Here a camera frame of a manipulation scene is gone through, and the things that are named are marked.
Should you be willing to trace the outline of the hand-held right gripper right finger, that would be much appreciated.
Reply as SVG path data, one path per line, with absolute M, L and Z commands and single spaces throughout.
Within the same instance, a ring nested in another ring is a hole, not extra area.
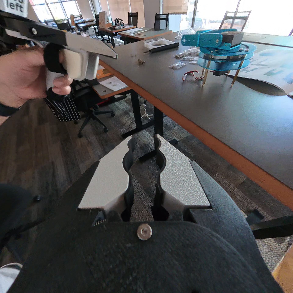
M 190 209 L 210 209 L 191 160 L 159 134 L 154 135 L 154 143 L 160 168 L 151 207 L 154 221 L 166 221 L 174 211 L 184 217 Z

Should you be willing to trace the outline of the crumpled clear plastic wrap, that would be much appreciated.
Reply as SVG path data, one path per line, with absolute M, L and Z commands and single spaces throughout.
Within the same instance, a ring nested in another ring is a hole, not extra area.
M 178 31 L 176 38 L 181 39 L 183 35 L 194 35 L 195 33 L 196 30 L 188 25 L 186 28 Z

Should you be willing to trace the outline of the white foam sheet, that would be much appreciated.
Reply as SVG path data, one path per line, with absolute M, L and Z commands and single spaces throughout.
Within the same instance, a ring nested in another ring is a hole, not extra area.
M 105 86 L 109 90 L 118 91 L 127 87 L 120 79 L 115 76 L 98 79 L 99 84 Z

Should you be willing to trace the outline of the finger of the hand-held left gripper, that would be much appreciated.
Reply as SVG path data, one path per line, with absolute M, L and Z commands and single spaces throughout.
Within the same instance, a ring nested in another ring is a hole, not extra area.
M 95 79 L 100 55 L 118 58 L 118 54 L 103 41 L 74 33 L 64 32 L 64 35 L 63 66 L 71 79 Z

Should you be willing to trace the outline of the cluster of clear parts bags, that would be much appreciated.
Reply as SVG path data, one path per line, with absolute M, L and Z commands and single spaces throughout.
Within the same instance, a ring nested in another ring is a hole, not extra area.
M 169 68 L 178 70 L 187 64 L 196 65 L 199 60 L 199 53 L 200 49 L 196 47 L 192 47 L 182 51 L 181 53 L 177 53 L 174 55 L 176 63 L 170 65 Z

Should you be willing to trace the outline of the orange cardboard parts box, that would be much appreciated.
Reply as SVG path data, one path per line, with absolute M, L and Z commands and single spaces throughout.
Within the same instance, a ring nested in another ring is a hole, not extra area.
M 110 71 L 108 71 L 103 66 L 98 65 L 97 74 L 96 74 L 97 79 L 105 78 L 105 77 L 108 77 L 110 75 L 112 75 L 112 73 Z

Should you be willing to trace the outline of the black wristband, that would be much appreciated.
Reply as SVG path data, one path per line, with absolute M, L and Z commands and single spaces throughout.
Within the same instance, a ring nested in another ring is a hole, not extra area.
M 15 113 L 17 113 L 21 107 L 22 106 L 15 108 L 15 107 L 10 107 L 10 106 L 7 106 L 7 105 L 0 103 L 0 116 L 10 117 L 10 116 L 14 115 Z

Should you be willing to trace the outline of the white foam block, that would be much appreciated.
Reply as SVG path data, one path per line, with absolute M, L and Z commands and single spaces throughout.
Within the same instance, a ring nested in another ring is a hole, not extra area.
M 150 40 L 144 41 L 145 48 L 147 48 L 147 49 L 155 49 L 155 48 L 170 45 L 173 43 L 175 43 L 175 42 L 167 40 L 165 38 L 159 38 L 157 40 L 150 39 Z

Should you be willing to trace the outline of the printed instruction sheet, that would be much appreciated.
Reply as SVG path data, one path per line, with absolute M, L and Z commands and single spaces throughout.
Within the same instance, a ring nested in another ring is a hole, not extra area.
M 268 83 L 293 97 L 293 49 L 266 49 L 255 53 L 238 77 Z

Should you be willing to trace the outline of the person's left hand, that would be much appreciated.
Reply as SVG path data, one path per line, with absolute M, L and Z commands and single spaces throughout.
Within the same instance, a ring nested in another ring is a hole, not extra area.
M 42 48 L 20 49 L 0 57 L 1 104 L 19 108 L 28 100 L 47 97 L 46 91 Z

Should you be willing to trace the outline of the wood edged grey desk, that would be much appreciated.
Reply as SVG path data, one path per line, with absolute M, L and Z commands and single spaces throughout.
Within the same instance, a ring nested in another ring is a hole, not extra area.
M 110 27 L 97 27 L 98 36 L 100 36 L 103 42 L 112 44 L 112 48 L 115 48 L 114 37 L 118 35 L 119 32 L 128 31 L 137 28 L 137 26 L 126 25 L 123 27 L 116 28 L 116 26 Z
M 126 31 L 118 32 L 120 39 L 125 39 L 125 43 L 133 43 L 138 41 L 146 41 L 150 39 L 161 38 L 167 34 L 172 33 L 172 30 L 155 30 L 153 28 L 133 28 Z

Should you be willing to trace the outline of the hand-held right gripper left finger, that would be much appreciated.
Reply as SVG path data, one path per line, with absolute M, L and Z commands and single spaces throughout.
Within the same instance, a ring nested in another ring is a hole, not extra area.
M 134 137 L 129 136 L 98 162 L 79 210 L 102 210 L 105 215 L 115 211 L 124 222 L 130 220 L 134 188 L 129 170 L 134 149 Z

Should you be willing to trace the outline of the light grey desk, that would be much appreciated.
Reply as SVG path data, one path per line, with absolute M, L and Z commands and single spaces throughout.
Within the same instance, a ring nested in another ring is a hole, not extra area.
M 105 86 L 102 86 L 101 84 L 99 84 L 97 78 L 91 80 L 91 83 L 92 83 L 92 87 L 93 87 L 94 91 L 100 96 L 101 99 L 107 99 L 112 96 L 120 95 L 120 94 L 123 95 L 123 94 L 126 94 L 127 91 L 131 90 L 131 88 L 128 86 L 126 88 L 118 90 L 118 91 L 109 90 Z

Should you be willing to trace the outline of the dark grey desk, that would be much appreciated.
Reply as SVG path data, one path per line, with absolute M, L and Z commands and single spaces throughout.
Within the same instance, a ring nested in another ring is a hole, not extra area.
M 267 84 L 208 73 L 182 81 L 192 64 L 173 70 L 182 45 L 154 54 L 143 41 L 114 48 L 118 59 L 100 57 L 103 67 L 197 137 L 231 165 L 292 209 L 292 99 Z

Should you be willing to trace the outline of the window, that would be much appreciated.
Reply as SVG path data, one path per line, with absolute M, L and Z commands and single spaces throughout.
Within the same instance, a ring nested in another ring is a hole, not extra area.
M 196 1 L 193 28 L 218 29 L 226 11 L 250 11 L 244 32 L 288 36 L 293 26 L 292 0 Z

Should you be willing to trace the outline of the beige roller blind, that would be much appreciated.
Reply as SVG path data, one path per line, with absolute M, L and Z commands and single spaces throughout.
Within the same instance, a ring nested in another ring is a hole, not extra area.
M 189 0 L 163 0 L 162 12 L 169 14 L 187 14 Z

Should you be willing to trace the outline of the black handled screwdriver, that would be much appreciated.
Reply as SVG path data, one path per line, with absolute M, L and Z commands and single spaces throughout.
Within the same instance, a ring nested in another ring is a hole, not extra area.
M 157 53 L 157 52 L 167 51 L 167 50 L 170 50 L 170 49 L 178 49 L 178 47 L 179 47 L 179 43 L 176 42 L 176 43 L 172 43 L 172 44 L 152 48 L 152 49 L 144 52 L 143 54 L 145 54 L 145 53 L 153 54 L 153 53 Z

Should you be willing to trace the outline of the black white striped bag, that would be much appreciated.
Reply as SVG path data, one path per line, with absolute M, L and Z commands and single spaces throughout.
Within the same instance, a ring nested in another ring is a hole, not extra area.
M 47 97 L 44 98 L 44 101 L 59 121 L 71 122 L 81 119 L 71 93 L 62 96 L 54 93 L 50 88 L 46 91 L 46 94 Z

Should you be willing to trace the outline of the black office chair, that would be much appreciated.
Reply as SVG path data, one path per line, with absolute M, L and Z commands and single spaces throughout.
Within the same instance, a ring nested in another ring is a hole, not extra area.
M 83 137 L 82 130 L 90 122 L 90 120 L 97 121 L 103 126 L 105 133 L 108 132 L 107 126 L 98 119 L 98 115 L 111 114 L 114 117 L 115 114 L 112 110 L 100 110 L 98 103 L 101 101 L 100 96 L 95 92 L 92 86 L 82 86 L 80 81 L 74 80 L 71 84 L 73 102 L 77 108 L 78 113 L 82 112 L 81 118 L 85 118 L 82 126 L 79 129 L 78 137 Z

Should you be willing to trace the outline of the blue toy robot arm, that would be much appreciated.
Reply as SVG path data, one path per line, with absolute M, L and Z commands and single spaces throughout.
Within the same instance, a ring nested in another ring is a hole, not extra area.
M 244 32 L 236 29 L 201 30 L 194 35 L 183 35 L 183 46 L 199 47 L 197 64 L 203 70 L 201 77 L 195 75 L 199 74 L 197 70 L 186 72 L 182 80 L 185 81 L 187 75 L 192 75 L 195 80 L 203 79 L 204 86 L 209 71 L 215 76 L 229 75 L 231 71 L 236 71 L 231 83 L 233 87 L 240 70 L 249 65 L 257 49 L 255 45 L 243 42 L 243 36 Z

